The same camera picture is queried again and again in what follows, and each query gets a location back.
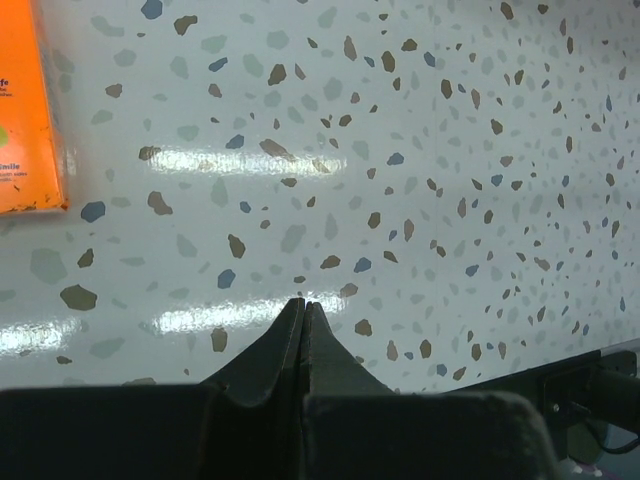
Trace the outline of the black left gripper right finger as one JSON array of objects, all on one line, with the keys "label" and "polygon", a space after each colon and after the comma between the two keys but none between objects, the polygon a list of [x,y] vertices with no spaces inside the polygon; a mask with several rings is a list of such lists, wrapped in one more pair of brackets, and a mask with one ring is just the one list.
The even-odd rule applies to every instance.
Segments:
[{"label": "black left gripper right finger", "polygon": [[523,397],[395,393],[335,338],[320,304],[304,321],[307,478],[562,478],[544,421]]}]

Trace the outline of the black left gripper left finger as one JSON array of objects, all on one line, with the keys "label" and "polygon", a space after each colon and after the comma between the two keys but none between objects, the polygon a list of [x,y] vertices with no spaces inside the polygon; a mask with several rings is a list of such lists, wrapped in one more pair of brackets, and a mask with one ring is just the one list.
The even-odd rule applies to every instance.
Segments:
[{"label": "black left gripper left finger", "polygon": [[295,479],[305,303],[196,384],[1,394],[5,479]]}]

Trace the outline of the orange sponge box wide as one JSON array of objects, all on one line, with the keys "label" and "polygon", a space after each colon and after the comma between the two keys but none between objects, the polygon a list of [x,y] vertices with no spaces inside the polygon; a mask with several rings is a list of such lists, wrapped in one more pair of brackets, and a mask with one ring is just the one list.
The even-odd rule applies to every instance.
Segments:
[{"label": "orange sponge box wide", "polygon": [[69,208],[67,151],[37,1],[1,3],[1,212]]}]

